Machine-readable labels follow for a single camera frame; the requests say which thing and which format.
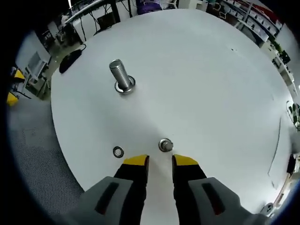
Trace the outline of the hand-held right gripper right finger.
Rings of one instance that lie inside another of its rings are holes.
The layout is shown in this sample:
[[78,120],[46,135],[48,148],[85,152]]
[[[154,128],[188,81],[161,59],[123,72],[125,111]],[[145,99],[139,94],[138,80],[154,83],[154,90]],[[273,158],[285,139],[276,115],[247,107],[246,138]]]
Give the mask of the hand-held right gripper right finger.
[[198,162],[172,156],[172,180],[181,225],[265,225],[268,218],[242,207],[239,196],[214,177],[208,178]]

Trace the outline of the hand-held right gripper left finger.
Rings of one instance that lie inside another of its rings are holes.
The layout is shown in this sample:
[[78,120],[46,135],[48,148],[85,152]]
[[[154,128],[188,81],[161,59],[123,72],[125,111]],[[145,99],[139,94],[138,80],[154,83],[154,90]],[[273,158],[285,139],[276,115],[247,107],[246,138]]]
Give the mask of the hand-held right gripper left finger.
[[69,212],[72,225],[138,225],[141,221],[149,156],[126,158],[113,177],[105,177],[85,191]]

